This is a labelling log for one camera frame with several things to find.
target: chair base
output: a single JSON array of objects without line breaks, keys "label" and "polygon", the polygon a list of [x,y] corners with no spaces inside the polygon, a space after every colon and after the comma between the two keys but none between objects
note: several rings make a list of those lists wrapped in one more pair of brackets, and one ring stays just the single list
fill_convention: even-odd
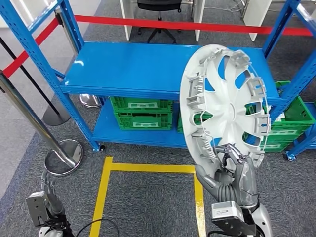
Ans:
[{"label": "chair base", "polygon": [[[158,18],[158,21],[161,21],[162,19],[161,17]],[[146,28],[146,27],[140,27],[138,28],[138,34],[141,35],[142,34],[142,28]],[[173,36],[169,30],[167,29],[164,29],[164,28],[155,28],[152,34],[147,39],[147,43],[150,43],[150,41],[155,35],[158,33],[161,33],[161,32],[164,32],[166,33],[167,36],[169,36],[170,38],[171,38],[172,40],[173,40],[173,44],[176,44],[176,38],[174,38],[174,36]]]}]

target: yellow floor tape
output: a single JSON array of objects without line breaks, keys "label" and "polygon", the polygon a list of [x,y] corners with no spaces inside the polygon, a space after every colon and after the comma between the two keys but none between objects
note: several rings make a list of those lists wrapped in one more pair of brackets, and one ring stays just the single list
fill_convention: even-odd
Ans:
[{"label": "yellow floor tape", "polygon": [[195,173],[193,165],[113,163],[112,170],[134,172]]},{"label": "yellow floor tape", "polygon": [[[106,160],[104,161],[93,220],[101,219],[103,217],[106,190],[111,171],[192,173],[194,174],[195,214],[198,227],[198,234],[200,237],[206,237],[203,186],[195,176],[194,165],[113,163],[112,160],[112,157],[106,157]],[[100,227],[101,222],[93,223],[90,237],[98,237]]]},{"label": "yellow floor tape", "polygon": [[[106,203],[106,190],[108,189],[109,173],[112,165],[113,157],[106,157],[103,165],[103,171],[102,172],[101,180],[100,181],[99,192],[97,192],[97,202],[95,203],[94,221],[101,219],[103,215],[104,204]],[[94,222],[91,225],[90,237],[99,236],[101,222]]]},{"label": "yellow floor tape", "polygon": [[194,195],[195,199],[195,215],[200,237],[206,237],[204,199],[203,186],[194,174]]}]

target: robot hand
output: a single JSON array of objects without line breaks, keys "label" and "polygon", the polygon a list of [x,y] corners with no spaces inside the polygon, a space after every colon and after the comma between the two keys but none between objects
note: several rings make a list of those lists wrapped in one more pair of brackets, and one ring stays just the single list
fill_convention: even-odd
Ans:
[{"label": "robot hand", "polygon": [[[224,156],[214,177],[195,165],[197,178],[219,202],[212,205],[212,222],[231,236],[272,237],[268,211],[259,202],[253,160],[232,144],[216,149]],[[225,168],[228,159],[236,165],[235,173]]]},{"label": "robot hand", "polygon": [[40,227],[40,237],[74,237],[70,224],[65,215],[63,204],[56,196],[54,182],[50,174],[41,175],[41,191],[31,194],[26,204],[32,221]]}]

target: stanchion base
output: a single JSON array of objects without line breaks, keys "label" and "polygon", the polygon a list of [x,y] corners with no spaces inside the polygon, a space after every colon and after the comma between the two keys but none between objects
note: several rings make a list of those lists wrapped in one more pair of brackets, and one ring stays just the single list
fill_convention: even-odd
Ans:
[{"label": "stanchion base", "polygon": [[74,168],[70,168],[67,164],[60,160],[54,151],[50,151],[45,158],[45,168],[51,174],[55,176],[65,176],[75,171],[82,160],[84,150],[80,143],[75,140],[63,140],[60,145],[67,154],[69,158],[72,158],[75,162]]},{"label": "stanchion base", "polygon": [[89,94],[80,94],[80,101],[87,108],[99,108],[101,106],[101,103],[95,95]]},{"label": "stanchion base", "polygon": [[70,118],[70,115],[63,105],[57,103],[54,106],[60,114],[56,114],[51,106],[48,106],[48,110],[46,110],[43,116],[43,120],[45,124],[49,126],[58,126],[67,122]]}]

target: stacked crates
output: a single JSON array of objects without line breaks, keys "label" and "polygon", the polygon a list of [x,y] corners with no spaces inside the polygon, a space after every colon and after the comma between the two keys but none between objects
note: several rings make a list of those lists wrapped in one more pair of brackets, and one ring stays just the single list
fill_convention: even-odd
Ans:
[{"label": "stacked crates", "polygon": [[[203,115],[202,119],[203,119],[203,121],[206,121],[206,120],[210,119],[211,117],[212,117],[212,115],[210,115],[210,114],[204,113]],[[195,123],[196,125],[201,125],[201,114],[195,114],[193,117],[193,120],[194,120],[194,123]],[[179,113],[177,131],[179,133],[183,133],[183,121],[181,120],[181,113]]]},{"label": "stacked crates", "polygon": [[[282,86],[287,83],[290,83],[290,81],[276,81],[275,85],[279,89],[279,93],[281,93]],[[288,145],[315,123],[315,120],[300,96],[295,98],[287,109],[286,109],[284,111],[284,116],[285,118],[281,118],[281,121],[275,121],[271,126],[271,131],[267,138],[265,151],[284,151]],[[247,139],[249,139],[249,137],[244,137],[244,141],[247,141]],[[262,149],[264,146],[265,140],[265,137],[260,144]]]},{"label": "stacked crates", "polygon": [[[253,114],[253,113],[255,112],[253,106],[252,106],[252,105],[248,105],[246,108],[247,108],[247,110],[246,110],[247,115]],[[202,119],[203,119],[203,121],[206,121],[206,120],[210,119],[211,117],[213,117],[213,115],[209,114],[207,112],[205,112],[204,114],[203,114]],[[194,120],[194,123],[195,123],[196,125],[201,125],[201,114],[195,114],[193,117],[193,120]],[[181,114],[180,113],[179,113],[177,130],[178,130],[179,133],[183,133],[183,121],[181,120]]]},{"label": "stacked crates", "polygon": [[110,97],[121,130],[171,130],[172,100]]}]

